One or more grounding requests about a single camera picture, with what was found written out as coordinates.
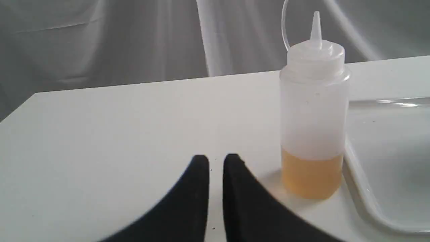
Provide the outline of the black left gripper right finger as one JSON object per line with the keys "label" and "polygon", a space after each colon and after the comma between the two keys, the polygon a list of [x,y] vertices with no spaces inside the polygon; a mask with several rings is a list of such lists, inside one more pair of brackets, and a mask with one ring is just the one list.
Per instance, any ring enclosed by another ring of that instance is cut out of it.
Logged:
{"label": "black left gripper right finger", "polygon": [[338,241],[278,202],[238,154],[224,160],[223,216],[228,242]]}

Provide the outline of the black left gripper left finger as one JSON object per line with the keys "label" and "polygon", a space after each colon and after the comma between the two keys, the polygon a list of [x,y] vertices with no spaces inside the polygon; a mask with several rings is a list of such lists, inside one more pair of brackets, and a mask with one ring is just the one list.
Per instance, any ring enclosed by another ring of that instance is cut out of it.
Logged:
{"label": "black left gripper left finger", "polygon": [[209,203],[210,168],[195,155],[177,183],[145,215],[105,242],[203,242]]}

